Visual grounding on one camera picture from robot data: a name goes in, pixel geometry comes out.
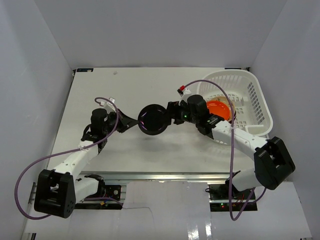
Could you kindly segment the orange round plate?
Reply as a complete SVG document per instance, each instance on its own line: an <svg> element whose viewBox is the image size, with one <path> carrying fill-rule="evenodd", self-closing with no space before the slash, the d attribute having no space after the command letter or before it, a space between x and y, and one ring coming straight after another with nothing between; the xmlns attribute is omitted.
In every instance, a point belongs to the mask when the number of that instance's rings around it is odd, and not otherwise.
<svg viewBox="0 0 320 240"><path fill-rule="evenodd" d="M231 110L227 104L221 101L211 100L206 103L206 106L211 114L220 116L227 121L230 120Z"/></svg>

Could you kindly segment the black round plate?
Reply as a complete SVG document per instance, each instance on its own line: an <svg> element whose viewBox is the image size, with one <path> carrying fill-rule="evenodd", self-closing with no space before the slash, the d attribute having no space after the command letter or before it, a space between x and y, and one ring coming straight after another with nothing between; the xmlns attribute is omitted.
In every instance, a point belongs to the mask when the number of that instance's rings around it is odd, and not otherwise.
<svg viewBox="0 0 320 240"><path fill-rule="evenodd" d="M159 104L150 104L138 114L138 127L146 135L163 133L171 124L167 110Z"/></svg>

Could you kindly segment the beige round plate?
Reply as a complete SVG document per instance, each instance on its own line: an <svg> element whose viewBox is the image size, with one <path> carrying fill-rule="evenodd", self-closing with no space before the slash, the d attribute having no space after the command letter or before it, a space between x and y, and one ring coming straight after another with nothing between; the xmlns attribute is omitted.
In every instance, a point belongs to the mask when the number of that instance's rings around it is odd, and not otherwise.
<svg viewBox="0 0 320 240"><path fill-rule="evenodd" d="M219 101L222 102L223 104L225 104L226 106L228 106L229 108L229 114L228 114L228 118L227 121L231 122L232 118L235 119L236 118L236 108L234 105L234 102L231 100L231 104L229 104L229 101L227 100L227 98L225 96L220 96L219 97Z"/></svg>

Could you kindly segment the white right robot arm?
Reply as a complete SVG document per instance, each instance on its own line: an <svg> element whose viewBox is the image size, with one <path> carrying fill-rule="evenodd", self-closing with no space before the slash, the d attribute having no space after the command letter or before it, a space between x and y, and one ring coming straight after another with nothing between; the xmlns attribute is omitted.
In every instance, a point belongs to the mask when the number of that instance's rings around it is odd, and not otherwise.
<svg viewBox="0 0 320 240"><path fill-rule="evenodd" d="M236 200L245 190L256 187L275 190L295 171L296 166L282 139L267 139L234 128L223 117L210 113L201 95L191 94L188 89L181 91L180 95L179 101L167 104L166 117L169 121L176 125L185 122L195 124L202 135L230 145L233 151L241 151L254 163L251 169L230 174L225 187L229 198Z"/></svg>

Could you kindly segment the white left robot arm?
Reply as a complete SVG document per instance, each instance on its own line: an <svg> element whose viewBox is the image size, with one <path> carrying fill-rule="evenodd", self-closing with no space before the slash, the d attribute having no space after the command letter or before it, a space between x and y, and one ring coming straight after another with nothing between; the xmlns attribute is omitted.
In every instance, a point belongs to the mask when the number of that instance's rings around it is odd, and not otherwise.
<svg viewBox="0 0 320 240"><path fill-rule="evenodd" d="M39 213L68 218L78 202L96 200L106 195L104 178L91 173L81 176L83 169L97 157L114 133L124 133L138 124L115 105L115 99L96 97L99 108L92 111L90 124L83 131L78 148L68 151L67 158L52 169L38 175L34 210Z"/></svg>

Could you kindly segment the white plastic basket bin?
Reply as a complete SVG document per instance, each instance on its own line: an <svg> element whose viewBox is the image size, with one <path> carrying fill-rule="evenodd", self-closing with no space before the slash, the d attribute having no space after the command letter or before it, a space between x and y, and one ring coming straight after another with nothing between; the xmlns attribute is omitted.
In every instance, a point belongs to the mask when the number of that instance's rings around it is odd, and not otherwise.
<svg viewBox="0 0 320 240"><path fill-rule="evenodd" d="M219 85L235 109L234 126L254 136L267 137L273 119L258 79L241 69L225 69L211 73L205 80Z"/></svg>

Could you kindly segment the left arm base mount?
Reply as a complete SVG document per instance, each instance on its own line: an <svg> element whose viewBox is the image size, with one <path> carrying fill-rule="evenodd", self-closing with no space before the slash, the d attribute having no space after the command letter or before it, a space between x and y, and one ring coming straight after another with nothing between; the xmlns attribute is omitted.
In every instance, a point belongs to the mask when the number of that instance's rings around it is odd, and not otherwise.
<svg viewBox="0 0 320 240"><path fill-rule="evenodd" d="M124 202L123 187L121 185L106 185L103 198L112 198L121 203ZM75 205L76 210L121 210L122 206L116 201L102 199L92 201L82 201Z"/></svg>

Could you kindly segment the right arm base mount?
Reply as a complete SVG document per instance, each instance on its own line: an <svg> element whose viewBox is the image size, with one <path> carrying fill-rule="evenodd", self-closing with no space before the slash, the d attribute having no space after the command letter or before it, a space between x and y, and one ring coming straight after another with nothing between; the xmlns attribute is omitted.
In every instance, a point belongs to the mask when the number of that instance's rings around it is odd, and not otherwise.
<svg viewBox="0 0 320 240"><path fill-rule="evenodd" d="M229 211L229 191L226 184L209 184L205 189L209 196L210 211L214 212L228 212ZM251 190L247 189L242 192L232 193L231 208L233 212L239 212L245 202L247 201ZM249 198L248 204L244 211L257 211L257 203L255 202L256 195L253 193Z"/></svg>

